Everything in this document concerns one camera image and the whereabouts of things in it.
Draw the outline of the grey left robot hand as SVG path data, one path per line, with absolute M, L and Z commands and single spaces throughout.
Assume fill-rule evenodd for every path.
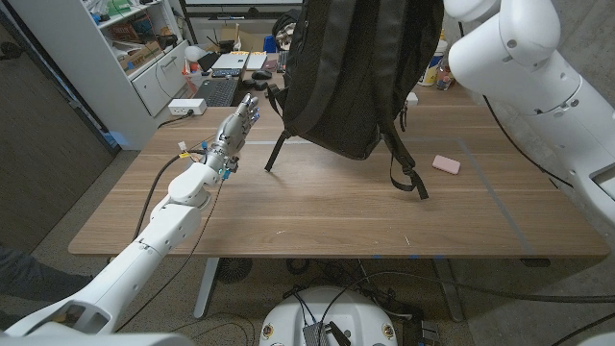
M 258 119 L 258 98 L 246 93 L 235 111 L 218 127 L 208 146 L 205 165 L 221 175 L 245 144 L 247 135 Z

